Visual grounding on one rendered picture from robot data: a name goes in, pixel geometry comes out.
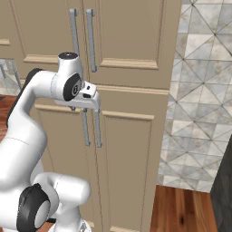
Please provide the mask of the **beige wall cabinet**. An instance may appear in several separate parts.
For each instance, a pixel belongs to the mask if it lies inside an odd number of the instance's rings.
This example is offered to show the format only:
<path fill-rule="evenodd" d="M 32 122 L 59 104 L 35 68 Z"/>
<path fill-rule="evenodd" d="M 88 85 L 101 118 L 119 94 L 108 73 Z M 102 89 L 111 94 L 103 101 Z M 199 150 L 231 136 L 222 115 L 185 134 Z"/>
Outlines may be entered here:
<path fill-rule="evenodd" d="M 14 58 L 14 25 L 9 0 L 0 0 L 0 59 Z"/>

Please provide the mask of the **beige lower cabinet door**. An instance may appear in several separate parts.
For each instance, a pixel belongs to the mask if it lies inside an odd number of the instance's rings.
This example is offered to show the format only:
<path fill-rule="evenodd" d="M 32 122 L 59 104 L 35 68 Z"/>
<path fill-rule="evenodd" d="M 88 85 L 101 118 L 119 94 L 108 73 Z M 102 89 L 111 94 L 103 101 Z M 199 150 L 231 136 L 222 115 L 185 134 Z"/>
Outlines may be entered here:
<path fill-rule="evenodd" d="M 92 112 L 87 111 L 91 145 L 85 145 L 82 110 L 36 102 L 31 117 L 43 127 L 47 145 L 35 178 L 59 199 L 51 232 L 103 232 Z"/>
<path fill-rule="evenodd" d="M 95 150 L 100 221 L 94 232 L 150 232 L 169 92 L 99 85 Z"/>

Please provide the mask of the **beige upper cabinet door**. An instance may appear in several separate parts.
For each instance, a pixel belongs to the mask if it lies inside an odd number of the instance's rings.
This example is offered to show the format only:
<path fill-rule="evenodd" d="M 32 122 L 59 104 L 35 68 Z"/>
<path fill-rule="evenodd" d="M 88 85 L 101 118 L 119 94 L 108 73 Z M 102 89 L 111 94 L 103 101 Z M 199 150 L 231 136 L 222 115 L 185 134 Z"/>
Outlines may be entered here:
<path fill-rule="evenodd" d="M 69 10 L 78 9 L 80 57 L 87 65 L 83 0 L 9 0 L 14 25 L 14 67 L 22 82 L 34 68 L 58 70 L 58 54 L 74 52 Z"/>
<path fill-rule="evenodd" d="M 97 72 L 89 56 L 90 82 L 167 94 L 181 0 L 83 0 L 91 8 Z"/>

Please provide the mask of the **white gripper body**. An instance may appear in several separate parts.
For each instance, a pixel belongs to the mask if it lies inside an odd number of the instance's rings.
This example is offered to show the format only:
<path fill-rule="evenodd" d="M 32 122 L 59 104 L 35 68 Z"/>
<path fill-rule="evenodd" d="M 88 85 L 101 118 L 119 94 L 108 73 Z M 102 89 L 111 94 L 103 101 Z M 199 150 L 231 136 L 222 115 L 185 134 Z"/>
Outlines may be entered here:
<path fill-rule="evenodd" d="M 85 109 L 100 109 L 100 95 L 96 89 L 83 89 L 70 101 L 55 100 L 58 105 L 67 105 Z"/>

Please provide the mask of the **beige cabinet door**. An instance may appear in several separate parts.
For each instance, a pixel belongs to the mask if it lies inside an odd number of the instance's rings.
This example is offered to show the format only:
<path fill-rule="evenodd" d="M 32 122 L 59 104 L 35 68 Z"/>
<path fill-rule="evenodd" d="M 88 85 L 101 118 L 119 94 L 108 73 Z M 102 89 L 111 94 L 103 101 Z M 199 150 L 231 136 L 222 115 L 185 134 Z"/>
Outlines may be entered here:
<path fill-rule="evenodd" d="M 78 9 L 80 57 L 87 65 L 83 0 L 9 0 L 14 25 L 14 67 L 22 82 L 34 68 L 58 70 L 58 54 L 74 52 L 69 10 Z"/>
<path fill-rule="evenodd" d="M 91 8 L 97 72 L 89 56 L 90 82 L 167 94 L 181 0 L 83 0 Z"/>
<path fill-rule="evenodd" d="M 91 145 L 85 145 L 82 110 L 36 102 L 31 117 L 43 127 L 47 145 L 35 178 L 59 199 L 51 232 L 103 232 L 92 112 L 87 111 Z"/>
<path fill-rule="evenodd" d="M 99 85 L 95 150 L 100 221 L 94 232 L 150 232 L 169 92 Z"/>

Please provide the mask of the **dark grey cabinet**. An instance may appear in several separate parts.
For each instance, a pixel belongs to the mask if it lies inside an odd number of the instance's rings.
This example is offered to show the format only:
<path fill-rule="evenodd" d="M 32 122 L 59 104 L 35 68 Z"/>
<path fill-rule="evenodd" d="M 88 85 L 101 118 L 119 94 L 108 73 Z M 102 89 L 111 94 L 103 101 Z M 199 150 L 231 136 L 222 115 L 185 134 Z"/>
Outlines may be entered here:
<path fill-rule="evenodd" d="M 232 143 L 229 142 L 212 189 L 212 207 L 217 232 L 232 232 Z"/>

